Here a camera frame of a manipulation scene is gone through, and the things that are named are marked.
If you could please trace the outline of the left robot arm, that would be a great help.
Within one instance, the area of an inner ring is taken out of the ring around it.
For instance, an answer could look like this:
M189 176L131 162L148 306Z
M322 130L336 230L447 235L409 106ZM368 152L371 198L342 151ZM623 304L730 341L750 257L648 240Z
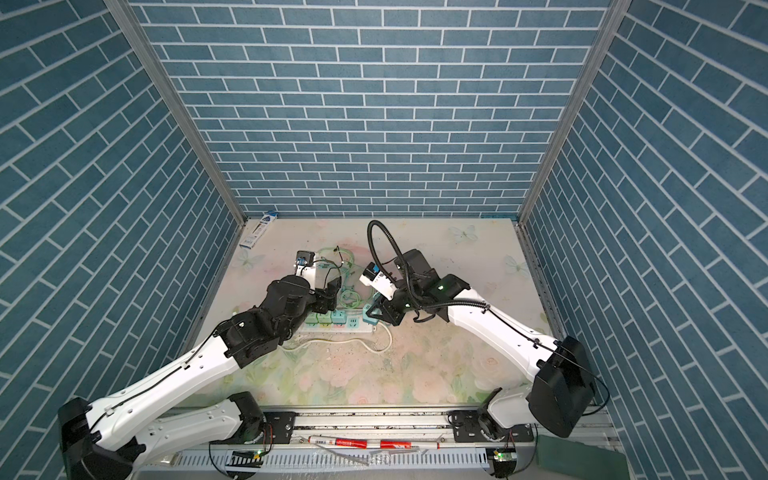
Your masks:
M177 360L106 397L68 401L58 411L67 477L126 479L143 465L189 447L265 439L266 416L248 392L183 414L167 412L275 351L309 314L335 310L341 286L341 278L324 288L298 275L275 280L260 305L220 322Z

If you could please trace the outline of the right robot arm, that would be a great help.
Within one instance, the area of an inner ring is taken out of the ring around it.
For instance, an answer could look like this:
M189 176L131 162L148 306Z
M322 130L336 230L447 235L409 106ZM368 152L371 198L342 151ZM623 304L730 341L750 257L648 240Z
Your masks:
M360 276L378 293L374 318L397 326L408 311L435 315L483 340L530 382L491 395L480 409L490 419L488 431L535 421L558 437L571 435L597 393L596 375L576 338L558 340L515 320L463 279L439 276L417 249L394 263L400 279L374 262Z

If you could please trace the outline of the white power strip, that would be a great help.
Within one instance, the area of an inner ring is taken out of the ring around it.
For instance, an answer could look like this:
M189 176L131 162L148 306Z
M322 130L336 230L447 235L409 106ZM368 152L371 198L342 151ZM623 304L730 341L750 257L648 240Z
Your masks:
M361 319L360 329L350 330L347 327L347 317L357 315ZM375 326L362 321L361 310L337 310L326 314L310 314L304 323L298 328L298 333L322 333L322 334L372 334Z

